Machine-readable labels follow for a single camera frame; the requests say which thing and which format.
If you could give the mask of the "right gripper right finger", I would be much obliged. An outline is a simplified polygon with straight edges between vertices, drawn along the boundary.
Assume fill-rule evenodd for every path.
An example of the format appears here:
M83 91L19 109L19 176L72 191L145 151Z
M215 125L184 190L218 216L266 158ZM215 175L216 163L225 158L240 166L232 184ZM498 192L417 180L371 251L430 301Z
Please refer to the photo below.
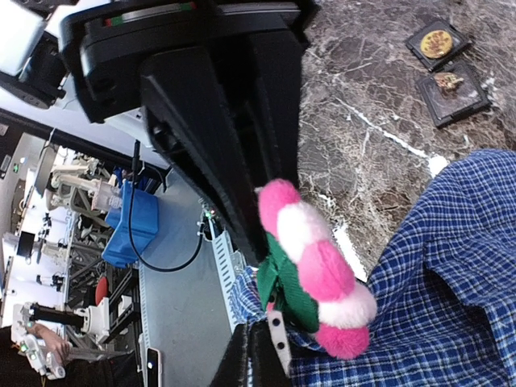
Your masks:
M292 360L283 315L268 310L266 319L248 328L248 385L291 386Z

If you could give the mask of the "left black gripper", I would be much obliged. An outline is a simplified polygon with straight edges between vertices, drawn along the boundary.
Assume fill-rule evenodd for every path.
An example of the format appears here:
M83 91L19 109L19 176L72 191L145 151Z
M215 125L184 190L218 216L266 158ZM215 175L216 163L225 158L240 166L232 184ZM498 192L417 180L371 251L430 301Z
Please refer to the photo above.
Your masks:
M317 13L314 1L130 1L60 25L89 121L141 109L152 145L215 208L251 265L268 249L235 125L257 123L268 181L299 186L302 54Z

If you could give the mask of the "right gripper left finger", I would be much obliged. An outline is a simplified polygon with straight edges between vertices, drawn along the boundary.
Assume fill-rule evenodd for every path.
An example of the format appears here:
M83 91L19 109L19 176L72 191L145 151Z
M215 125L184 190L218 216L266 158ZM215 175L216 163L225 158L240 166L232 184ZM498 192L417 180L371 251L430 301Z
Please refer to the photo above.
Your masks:
M248 325L235 327L210 387L248 385Z

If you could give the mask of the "pink flower brooch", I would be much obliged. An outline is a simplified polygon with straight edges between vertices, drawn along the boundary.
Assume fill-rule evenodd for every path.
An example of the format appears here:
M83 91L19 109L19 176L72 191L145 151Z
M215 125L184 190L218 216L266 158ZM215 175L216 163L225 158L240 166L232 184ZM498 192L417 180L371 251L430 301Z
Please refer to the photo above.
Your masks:
M256 274L263 308L282 312L331 356L362 355L377 302L356 280L327 222L282 179L259 190L258 209L268 242Z

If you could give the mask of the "blue checkered shirt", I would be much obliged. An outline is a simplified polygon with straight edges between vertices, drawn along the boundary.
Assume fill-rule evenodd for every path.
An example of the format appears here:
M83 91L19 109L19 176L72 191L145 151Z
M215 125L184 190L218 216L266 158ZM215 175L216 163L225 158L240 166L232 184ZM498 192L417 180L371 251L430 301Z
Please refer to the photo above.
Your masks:
M248 328L266 319L258 268L244 269L231 290ZM514 385L514 152L480 150L445 167L358 282L377 314L355 359L329 355L281 312L291 386Z

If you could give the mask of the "gold round brooch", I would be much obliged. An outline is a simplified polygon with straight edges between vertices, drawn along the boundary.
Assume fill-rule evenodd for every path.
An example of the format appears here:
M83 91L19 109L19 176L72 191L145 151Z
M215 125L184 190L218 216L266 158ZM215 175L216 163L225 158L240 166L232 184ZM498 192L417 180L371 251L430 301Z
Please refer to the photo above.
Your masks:
M453 38L447 31L434 30L422 38L420 50L425 57L436 60L450 53L453 44Z

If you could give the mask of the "small bronze ornate brooch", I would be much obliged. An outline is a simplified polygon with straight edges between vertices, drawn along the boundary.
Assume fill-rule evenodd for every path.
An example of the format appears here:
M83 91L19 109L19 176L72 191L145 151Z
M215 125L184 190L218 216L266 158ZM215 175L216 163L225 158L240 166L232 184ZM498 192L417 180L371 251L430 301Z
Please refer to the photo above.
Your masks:
M441 94L453 94L464 83L464 78L452 72L440 72L433 76Z

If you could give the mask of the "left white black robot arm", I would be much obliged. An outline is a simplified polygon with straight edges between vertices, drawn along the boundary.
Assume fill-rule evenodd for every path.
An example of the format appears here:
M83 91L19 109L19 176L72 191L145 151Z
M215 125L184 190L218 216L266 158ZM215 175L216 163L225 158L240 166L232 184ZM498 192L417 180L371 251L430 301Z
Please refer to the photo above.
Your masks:
M1 4L1 87L47 109L73 96L92 123L141 109L161 154L221 215L238 249L268 252L255 191L298 182L305 31L314 1Z

